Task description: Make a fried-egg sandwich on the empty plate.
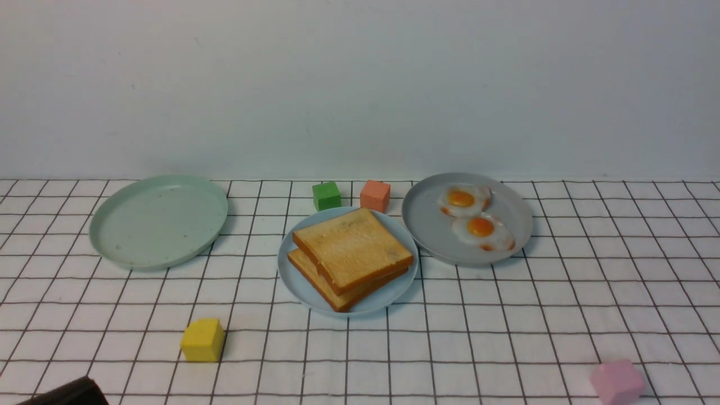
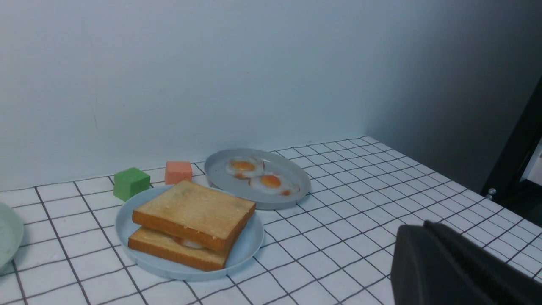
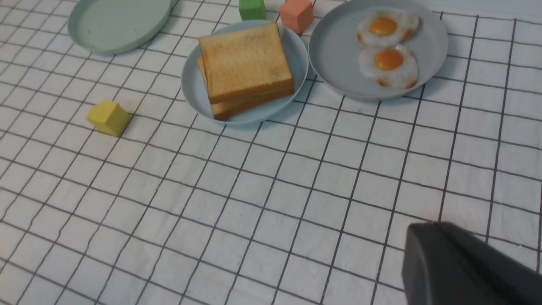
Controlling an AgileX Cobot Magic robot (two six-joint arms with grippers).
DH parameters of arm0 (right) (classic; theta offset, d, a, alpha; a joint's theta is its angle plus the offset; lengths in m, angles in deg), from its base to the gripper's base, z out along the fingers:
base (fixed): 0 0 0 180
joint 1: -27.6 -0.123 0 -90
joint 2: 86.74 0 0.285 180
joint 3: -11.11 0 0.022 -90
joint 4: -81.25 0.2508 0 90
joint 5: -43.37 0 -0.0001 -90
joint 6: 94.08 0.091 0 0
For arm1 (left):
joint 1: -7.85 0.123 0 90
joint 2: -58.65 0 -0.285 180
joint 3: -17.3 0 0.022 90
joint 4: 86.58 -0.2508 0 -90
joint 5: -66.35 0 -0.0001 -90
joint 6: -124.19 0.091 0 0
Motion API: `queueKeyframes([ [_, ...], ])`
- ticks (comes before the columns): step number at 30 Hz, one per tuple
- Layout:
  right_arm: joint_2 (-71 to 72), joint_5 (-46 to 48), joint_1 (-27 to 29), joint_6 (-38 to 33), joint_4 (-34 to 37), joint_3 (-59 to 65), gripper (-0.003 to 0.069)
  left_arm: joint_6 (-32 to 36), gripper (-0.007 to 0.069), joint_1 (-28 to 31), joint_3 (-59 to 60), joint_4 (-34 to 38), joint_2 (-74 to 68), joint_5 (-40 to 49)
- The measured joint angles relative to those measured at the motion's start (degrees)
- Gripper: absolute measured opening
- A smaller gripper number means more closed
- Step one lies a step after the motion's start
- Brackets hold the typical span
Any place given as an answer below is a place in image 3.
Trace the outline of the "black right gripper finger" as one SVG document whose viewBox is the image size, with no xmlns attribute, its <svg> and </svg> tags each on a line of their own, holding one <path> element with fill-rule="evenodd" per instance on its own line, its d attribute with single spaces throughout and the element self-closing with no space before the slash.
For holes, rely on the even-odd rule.
<svg viewBox="0 0 542 305">
<path fill-rule="evenodd" d="M 540 305 L 534 270 L 451 222 L 412 223 L 401 271 L 409 305 Z"/>
</svg>

